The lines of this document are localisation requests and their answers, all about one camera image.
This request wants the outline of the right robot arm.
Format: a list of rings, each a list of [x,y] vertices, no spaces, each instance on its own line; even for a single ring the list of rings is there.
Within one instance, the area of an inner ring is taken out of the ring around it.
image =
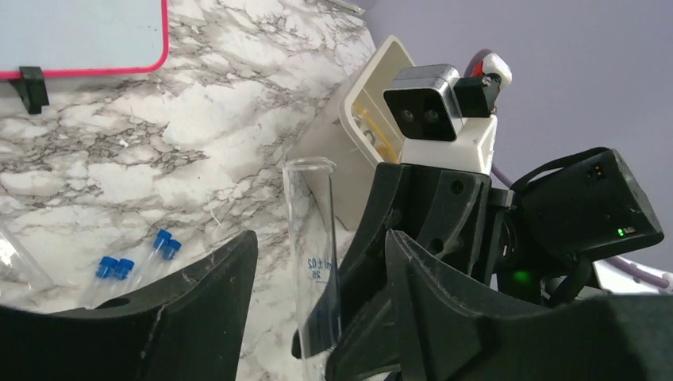
[[[450,369],[666,348],[672,305],[661,297],[567,306],[577,287],[596,283],[594,261],[664,237],[617,151],[553,160],[513,185],[511,206],[504,197],[483,174],[379,164],[339,270],[334,362],[390,362],[413,344]]]

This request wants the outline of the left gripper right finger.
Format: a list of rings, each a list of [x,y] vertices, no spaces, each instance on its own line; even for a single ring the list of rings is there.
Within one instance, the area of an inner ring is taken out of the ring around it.
[[[333,350],[328,380],[669,380],[672,299],[593,297],[547,309],[467,277],[403,232],[388,288]]]

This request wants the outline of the yellow rubber tubing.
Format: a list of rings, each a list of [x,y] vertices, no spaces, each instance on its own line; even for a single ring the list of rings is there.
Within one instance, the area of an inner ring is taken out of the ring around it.
[[[355,102],[353,107],[358,117],[366,124],[363,134],[365,136],[371,137],[370,141],[376,152],[383,158],[384,161],[397,164],[397,151],[394,149],[392,143],[390,143],[390,141],[384,135],[383,131],[377,126],[375,120],[369,115],[367,109],[361,106],[358,102]]]

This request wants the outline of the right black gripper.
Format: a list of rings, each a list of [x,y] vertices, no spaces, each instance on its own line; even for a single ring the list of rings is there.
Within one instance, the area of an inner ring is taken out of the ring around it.
[[[381,163],[362,220],[338,271],[338,358],[395,358],[400,352],[388,286],[386,233],[406,233],[433,256],[489,284],[507,234],[510,193],[482,174]]]

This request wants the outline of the clear glass pipette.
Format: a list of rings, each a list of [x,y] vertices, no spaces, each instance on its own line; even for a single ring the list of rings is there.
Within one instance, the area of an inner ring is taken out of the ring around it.
[[[324,157],[283,165],[288,238],[293,259],[298,357],[304,380],[324,380],[341,336],[341,308],[332,174]]]

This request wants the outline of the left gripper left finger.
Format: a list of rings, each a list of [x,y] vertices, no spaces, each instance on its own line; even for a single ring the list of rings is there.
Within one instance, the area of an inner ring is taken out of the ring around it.
[[[1,377],[233,380],[258,259],[247,230],[154,283],[97,309],[1,309]]]

